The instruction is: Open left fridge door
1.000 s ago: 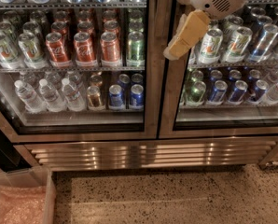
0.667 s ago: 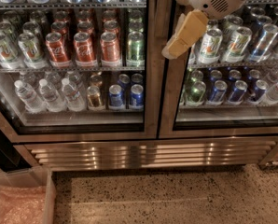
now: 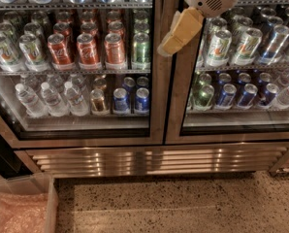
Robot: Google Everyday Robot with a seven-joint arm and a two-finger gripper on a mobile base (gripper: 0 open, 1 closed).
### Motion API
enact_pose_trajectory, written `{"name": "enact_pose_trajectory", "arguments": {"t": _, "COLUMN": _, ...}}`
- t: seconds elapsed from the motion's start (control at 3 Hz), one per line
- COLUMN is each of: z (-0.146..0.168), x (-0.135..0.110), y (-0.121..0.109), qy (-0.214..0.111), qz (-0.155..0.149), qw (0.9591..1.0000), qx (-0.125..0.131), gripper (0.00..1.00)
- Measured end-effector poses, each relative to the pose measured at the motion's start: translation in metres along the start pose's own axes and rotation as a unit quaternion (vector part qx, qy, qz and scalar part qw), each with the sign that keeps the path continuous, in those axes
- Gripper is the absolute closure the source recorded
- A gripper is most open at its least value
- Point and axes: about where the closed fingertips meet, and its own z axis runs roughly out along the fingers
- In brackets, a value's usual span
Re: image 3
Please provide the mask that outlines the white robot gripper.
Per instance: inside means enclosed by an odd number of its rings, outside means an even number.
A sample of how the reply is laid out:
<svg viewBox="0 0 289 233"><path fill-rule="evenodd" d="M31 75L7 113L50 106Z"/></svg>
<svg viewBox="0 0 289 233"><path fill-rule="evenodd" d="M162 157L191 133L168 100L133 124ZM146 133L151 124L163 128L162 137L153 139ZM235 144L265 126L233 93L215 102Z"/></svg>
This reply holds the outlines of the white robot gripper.
<svg viewBox="0 0 289 233"><path fill-rule="evenodd" d="M233 8L238 0L184 0L190 7L176 11L170 27L157 51L173 56L186 46L202 29L204 17L217 17Z"/></svg>

